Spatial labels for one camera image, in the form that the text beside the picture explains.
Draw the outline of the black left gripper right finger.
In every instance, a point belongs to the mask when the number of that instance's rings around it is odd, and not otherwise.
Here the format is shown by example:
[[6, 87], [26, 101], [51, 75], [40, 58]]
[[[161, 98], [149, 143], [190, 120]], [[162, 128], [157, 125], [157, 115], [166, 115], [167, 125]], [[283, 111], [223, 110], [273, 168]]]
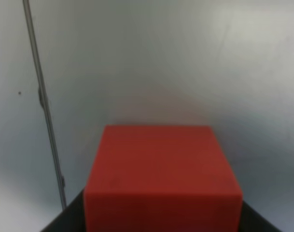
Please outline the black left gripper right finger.
[[280, 230], [243, 201], [238, 232], [280, 232]]

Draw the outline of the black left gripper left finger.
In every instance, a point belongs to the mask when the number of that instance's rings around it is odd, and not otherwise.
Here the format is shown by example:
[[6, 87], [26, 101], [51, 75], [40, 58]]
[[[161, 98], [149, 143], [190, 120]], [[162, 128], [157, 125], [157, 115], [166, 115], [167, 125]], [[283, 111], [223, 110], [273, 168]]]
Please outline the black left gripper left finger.
[[42, 232], [85, 232], [84, 190]]

